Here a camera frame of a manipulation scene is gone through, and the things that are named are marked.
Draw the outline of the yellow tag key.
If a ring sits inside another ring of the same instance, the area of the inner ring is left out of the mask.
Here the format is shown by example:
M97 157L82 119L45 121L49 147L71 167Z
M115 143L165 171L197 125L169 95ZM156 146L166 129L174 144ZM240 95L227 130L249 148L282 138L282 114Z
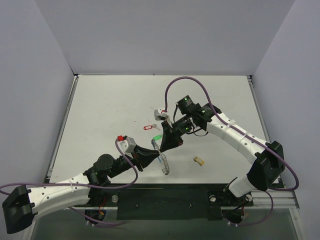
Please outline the yellow tag key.
M194 156L193 157L193 161L196 162L197 164L199 164L200 166L203 166L205 164L205 161L202 160L200 157L198 156Z

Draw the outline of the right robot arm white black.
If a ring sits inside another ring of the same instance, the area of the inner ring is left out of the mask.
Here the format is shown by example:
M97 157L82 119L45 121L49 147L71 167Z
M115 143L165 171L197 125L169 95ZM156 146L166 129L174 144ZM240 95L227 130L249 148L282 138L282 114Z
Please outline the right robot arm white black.
M161 121L163 129L160 152L181 146L182 136L198 127L228 143L251 164L245 176L236 177L225 188L223 198L226 203L234 205L252 190L268 190L285 170L285 165L279 160L283 156L281 144L256 138L229 119L219 108L209 104L201 106L189 96L178 101L176 108L183 117L175 122L170 120L163 109L154 111L154 118Z

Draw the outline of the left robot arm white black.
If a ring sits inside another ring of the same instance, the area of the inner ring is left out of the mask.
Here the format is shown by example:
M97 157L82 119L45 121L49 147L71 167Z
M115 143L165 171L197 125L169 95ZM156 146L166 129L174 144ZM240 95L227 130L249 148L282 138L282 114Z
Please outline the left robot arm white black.
M118 158L103 154L88 170L65 181L16 183L2 203L6 232L18 233L36 219L68 207L99 205L103 200L100 190L113 189L111 178L129 169L141 172L159 155L157 150L136 146L132 153L121 153Z

